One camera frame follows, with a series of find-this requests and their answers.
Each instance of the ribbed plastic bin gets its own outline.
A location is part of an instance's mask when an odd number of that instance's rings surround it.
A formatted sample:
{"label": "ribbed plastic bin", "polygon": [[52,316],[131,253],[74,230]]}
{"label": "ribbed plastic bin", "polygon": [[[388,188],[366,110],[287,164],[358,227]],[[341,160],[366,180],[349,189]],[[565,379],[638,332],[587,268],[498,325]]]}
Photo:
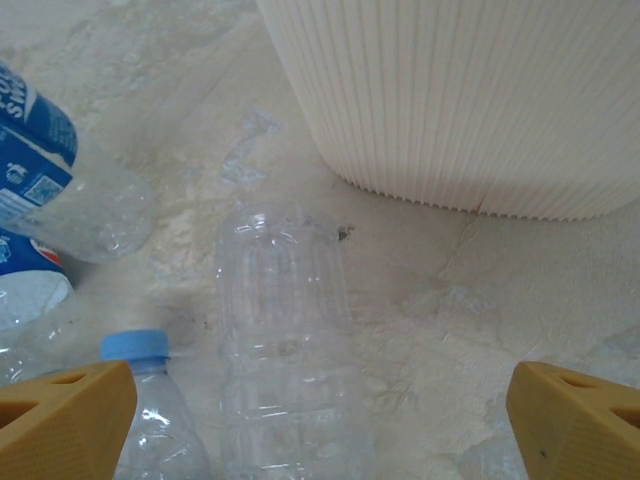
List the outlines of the ribbed plastic bin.
{"label": "ribbed plastic bin", "polygon": [[355,185],[541,219],[640,195],[640,2],[258,5],[320,153]]}

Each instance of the plastic bottle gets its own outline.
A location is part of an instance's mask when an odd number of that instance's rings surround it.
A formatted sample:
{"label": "plastic bottle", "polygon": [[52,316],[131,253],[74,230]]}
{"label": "plastic bottle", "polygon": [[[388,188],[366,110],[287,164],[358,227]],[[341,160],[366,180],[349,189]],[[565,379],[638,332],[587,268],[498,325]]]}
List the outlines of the plastic bottle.
{"label": "plastic bottle", "polygon": [[0,225],[104,263],[144,244],[153,203],[142,177],[0,62]]}
{"label": "plastic bottle", "polygon": [[227,218],[217,249],[227,478],[372,479],[337,228],[257,205]]}
{"label": "plastic bottle", "polygon": [[116,480],[211,480],[204,445],[184,398],[167,374],[169,340],[163,330],[105,337],[102,360],[126,360],[138,406],[120,454]]}
{"label": "plastic bottle", "polygon": [[58,256],[0,229],[0,384],[78,366],[73,288]]}

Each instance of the blue bottle label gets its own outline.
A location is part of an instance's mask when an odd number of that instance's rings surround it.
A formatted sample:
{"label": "blue bottle label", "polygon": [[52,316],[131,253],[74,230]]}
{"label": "blue bottle label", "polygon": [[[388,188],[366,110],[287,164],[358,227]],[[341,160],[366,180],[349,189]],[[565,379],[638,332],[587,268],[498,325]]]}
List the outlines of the blue bottle label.
{"label": "blue bottle label", "polygon": [[69,117],[0,62],[0,223],[57,197],[77,151]]}
{"label": "blue bottle label", "polygon": [[60,258],[44,245],[0,228],[0,275],[46,270],[64,274]]}

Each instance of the bottle cap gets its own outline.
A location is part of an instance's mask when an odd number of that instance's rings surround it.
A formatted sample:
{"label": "bottle cap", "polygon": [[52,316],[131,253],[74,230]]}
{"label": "bottle cap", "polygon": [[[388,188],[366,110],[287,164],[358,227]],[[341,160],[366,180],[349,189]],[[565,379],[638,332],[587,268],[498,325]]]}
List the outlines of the bottle cap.
{"label": "bottle cap", "polygon": [[169,358],[169,338],[164,330],[131,330],[102,339],[100,358],[108,360],[144,360]]}

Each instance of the yellow plastic part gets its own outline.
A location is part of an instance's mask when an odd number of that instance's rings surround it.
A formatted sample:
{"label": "yellow plastic part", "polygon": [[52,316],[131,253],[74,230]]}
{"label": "yellow plastic part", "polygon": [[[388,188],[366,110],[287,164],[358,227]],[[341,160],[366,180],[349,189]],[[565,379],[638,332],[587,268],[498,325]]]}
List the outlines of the yellow plastic part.
{"label": "yellow plastic part", "polygon": [[136,409],[126,362],[0,389],[1,480],[111,480]]}
{"label": "yellow plastic part", "polygon": [[531,480],[640,479],[640,390],[522,362],[507,411]]}

